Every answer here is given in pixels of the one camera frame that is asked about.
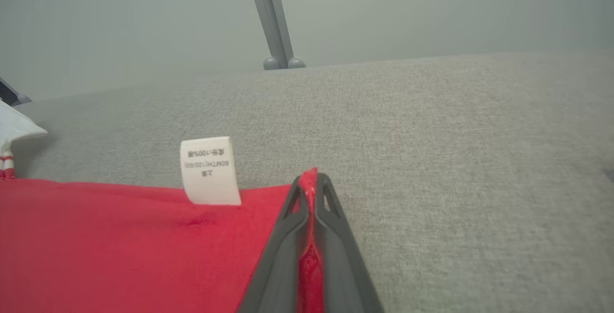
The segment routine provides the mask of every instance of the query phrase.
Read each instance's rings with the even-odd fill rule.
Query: gray textured surface
[[[331,176],[384,307],[614,311],[614,56],[279,70],[18,108],[18,175],[181,187],[184,139],[231,136],[239,187]]]

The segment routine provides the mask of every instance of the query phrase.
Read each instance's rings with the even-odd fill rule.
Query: white tag
[[[230,137],[181,142],[181,177],[194,204],[241,205]]]

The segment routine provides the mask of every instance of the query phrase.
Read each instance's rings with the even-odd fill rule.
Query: plain background
[[[614,0],[283,6],[307,66],[614,44]],[[0,77],[34,100],[261,70],[269,55],[253,0],[0,0]]]

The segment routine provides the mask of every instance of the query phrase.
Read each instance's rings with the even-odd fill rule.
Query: care label
[[[230,137],[181,142],[181,177],[194,204],[241,205]]]

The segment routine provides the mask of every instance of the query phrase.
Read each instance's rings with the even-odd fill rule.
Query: black object
[[[307,245],[309,220],[299,179],[292,183],[237,313],[296,312],[298,257]],[[383,313],[331,179],[318,174],[316,190],[314,235],[324,262],[324,311]]]

